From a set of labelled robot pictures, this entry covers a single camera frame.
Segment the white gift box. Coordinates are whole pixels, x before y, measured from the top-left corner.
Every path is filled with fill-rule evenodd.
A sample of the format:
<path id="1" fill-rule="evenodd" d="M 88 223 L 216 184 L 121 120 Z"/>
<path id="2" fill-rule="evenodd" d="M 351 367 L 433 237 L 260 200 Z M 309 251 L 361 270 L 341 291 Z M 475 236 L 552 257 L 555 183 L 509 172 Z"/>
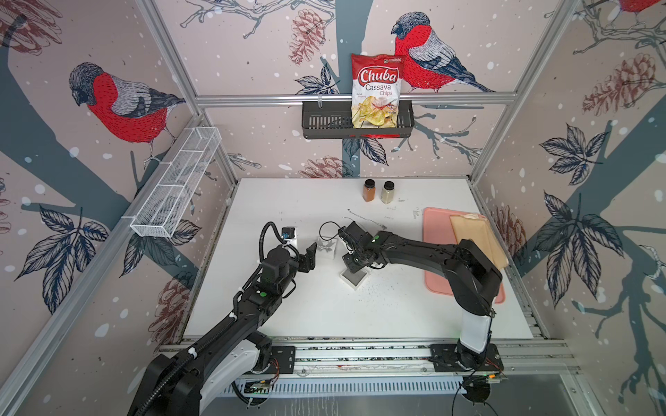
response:
<path id="1" fill-rule="evenodd" d="M 336 247 L 338 246 L 338 239 L 317 239 L 317 260 L 328 261 L 336 257 Z"/>
<path id="2" fill-rule="evenodd" d="M 367 279 L 368 275 L 369 272 L 366 270 L 352 272 L 351 270 L 346 269 L 340 274 L 340 277 L 346 284 L 348 284 L 348 286 L 352 287 L 354 291 L 357 291 Z"/>

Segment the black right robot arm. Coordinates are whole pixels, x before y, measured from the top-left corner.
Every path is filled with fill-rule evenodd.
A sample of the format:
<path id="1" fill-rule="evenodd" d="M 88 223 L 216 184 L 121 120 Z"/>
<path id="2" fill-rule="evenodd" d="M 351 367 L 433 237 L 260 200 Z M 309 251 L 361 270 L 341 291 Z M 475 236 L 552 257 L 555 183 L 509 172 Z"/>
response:
<path id="1" fill-rule="evenodd" d="M 455 348 L 459 365 L 469 370 L 485 364 L 502 275 L 475 242 L 463 239 L 458 244 L 431 244 L 388 231 L 372 235 L 356 222 L 339 225 L 331 239 L 338 237 L 348 251 L 344 264 L 353 273 L 406 265 L 448 280 L 455 301 L 463 309 Z"/>

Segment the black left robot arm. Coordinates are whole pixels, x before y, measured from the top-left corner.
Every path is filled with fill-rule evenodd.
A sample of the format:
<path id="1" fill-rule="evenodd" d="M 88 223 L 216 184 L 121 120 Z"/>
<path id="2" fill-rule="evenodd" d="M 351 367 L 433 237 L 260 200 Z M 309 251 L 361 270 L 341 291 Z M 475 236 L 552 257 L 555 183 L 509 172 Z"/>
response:
<path id="1" fill-rule="evenodd" d="M 317 244 L 299 252 L 280 232 L 279 244 L 232 298 L 232 310 L 217 325 L 173 357 L 158 355 L 147 366 L 130 408 L 131 415 L 200 415 L 245 373 L 277 369 L 272 339 L 260 328 L 296 288 L 295 277 L 316 267 Z"/>

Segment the orange spice jar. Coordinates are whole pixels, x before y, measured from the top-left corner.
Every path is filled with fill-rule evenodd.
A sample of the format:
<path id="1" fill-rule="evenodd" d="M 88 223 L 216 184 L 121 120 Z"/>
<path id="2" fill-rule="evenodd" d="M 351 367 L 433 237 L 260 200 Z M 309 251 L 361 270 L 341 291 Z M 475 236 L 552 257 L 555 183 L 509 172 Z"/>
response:
<path id="1" fill-rule="evenodd" d="M 362 189 L 362 197 L 365 202 L 370 202 L 375 199 L 376 196 L 376 182 L 373 179 L 367 179 L 364 181 L 364 188 Z"/>

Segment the beige spice jar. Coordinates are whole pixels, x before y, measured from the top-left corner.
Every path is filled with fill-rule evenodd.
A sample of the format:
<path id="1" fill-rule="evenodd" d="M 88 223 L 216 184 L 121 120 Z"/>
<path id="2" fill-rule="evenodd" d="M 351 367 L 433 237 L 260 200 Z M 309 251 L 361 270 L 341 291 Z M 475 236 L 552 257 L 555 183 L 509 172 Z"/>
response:
<path id="1" fill-rule="evenodd" d="M 381 192 L 381 201 L 383 204 L 390 204 L 395 197 L 395 183 L 393 181 L 387 180 L 383 183 L 383 189 Z"/>

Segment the pink plastic tray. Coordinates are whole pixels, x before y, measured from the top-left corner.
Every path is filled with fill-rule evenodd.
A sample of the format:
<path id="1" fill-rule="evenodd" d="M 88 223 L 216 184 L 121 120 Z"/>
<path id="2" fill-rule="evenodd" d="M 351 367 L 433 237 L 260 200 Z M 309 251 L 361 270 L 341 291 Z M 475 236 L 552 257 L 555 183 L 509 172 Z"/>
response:
<path id="1" fill-rule="evenodd" d="M 428 207 L 423 212 L 422 238 L 424 243 L 435 245 L 456 245 L 456 238 L 450 222 L 453 215 L 465 215 L 463 211 L 452 211 Z M 446 275 L 444 262 L 452 259 L 447 251 L 437 251 L 430 266 L 425 269 L 425 283 L 433 293 L 454 296 L 454 287 Z"/>

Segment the wooden cutting board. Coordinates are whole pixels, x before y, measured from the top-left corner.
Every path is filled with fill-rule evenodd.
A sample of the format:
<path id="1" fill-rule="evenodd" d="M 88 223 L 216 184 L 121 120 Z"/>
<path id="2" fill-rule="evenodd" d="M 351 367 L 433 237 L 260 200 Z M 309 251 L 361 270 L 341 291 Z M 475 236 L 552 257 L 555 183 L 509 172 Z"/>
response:
<path id="1" fill-rule="evenodd" d="M 468 213 L 453 215 L 450 222 L 454 231 L 456 242 L 463 239 L 473 241 L 479 249 L 492 261 L 498 270 L 504 270 L 509 262 L 487 218 L 479 214 Z"/>

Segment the Chuba cassava chips bag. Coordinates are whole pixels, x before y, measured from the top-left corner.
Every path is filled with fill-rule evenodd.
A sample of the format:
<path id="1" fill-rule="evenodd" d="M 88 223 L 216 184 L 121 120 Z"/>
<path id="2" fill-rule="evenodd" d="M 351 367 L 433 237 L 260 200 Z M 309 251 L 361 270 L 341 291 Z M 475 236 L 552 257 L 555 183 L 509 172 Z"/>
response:
<path id="1" fill-rule="evenodd" d="M 404 57 L 350 56 L 352 68 L 351 123 L 355 129 L 398 128 Z"/>

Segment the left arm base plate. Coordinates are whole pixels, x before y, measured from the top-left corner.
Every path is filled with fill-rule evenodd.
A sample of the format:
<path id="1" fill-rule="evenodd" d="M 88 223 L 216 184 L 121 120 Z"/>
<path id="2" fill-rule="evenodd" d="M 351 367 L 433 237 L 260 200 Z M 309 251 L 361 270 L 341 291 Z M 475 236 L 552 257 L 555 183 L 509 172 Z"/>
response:
<path id="1" fill-rule="evenodd" d="M 242 377 L 259 376 L 268 378 L 276 374 L 293 374 L 296 363 L 296 351 L 295 346 L 273 346 L 266 366 L 259 370 L 258 365 L 262 363 L 262 360 L 258 359 L 255 366 L 244 372 Z"/>

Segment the aluminium mounting rail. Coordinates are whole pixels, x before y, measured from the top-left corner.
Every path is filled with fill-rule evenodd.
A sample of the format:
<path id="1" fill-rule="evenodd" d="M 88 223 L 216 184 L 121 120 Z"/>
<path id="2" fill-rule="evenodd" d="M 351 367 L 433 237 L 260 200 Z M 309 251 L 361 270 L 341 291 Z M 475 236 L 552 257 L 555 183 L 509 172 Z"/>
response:
<path id="1" fill-rule="evenodd" d="M 287 339 L 276 338 L 277 350 L 292 348 L 287 366 L 280 370 L 284 378 L 397 377 L 463 375 L 468 371 L 452 365 L 442 371 L 446 361 L 436 352 L 435 344 L 444 339 Z M 500 360 L 488 367 L 486 374 L 563 375 L 580 374 L 581 368 L 564 341 L 532 338 L 491 341 Z"/>

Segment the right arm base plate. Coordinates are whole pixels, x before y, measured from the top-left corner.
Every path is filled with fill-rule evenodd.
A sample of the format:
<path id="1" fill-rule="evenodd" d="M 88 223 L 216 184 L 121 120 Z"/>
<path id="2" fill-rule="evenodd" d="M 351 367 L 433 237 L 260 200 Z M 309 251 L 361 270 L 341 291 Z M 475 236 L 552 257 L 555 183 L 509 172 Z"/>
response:
<path id="1" fill-rule="evenodd" d="M 428 360 L 434 364 L 437 373 L 504 371 L 501 355 L 494 343 L 489 343 L 482 354 L 466 348 L 459 352 L 458 348 L 459 345 L 455 343 L 435 343 L 429 346 Z"/>

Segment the white mesh wall shelf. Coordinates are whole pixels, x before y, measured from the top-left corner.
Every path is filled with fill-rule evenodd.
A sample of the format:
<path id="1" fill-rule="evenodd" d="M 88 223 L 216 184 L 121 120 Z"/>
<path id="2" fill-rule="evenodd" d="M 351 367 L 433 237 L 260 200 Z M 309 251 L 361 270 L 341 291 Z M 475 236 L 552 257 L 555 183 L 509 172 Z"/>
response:
<path id="1" fill-rule="evenodd" d="M 189 131 L 130 225 L 138 236 L 173 237 L 220 141 L 217 128 L 196 127 Z"/>

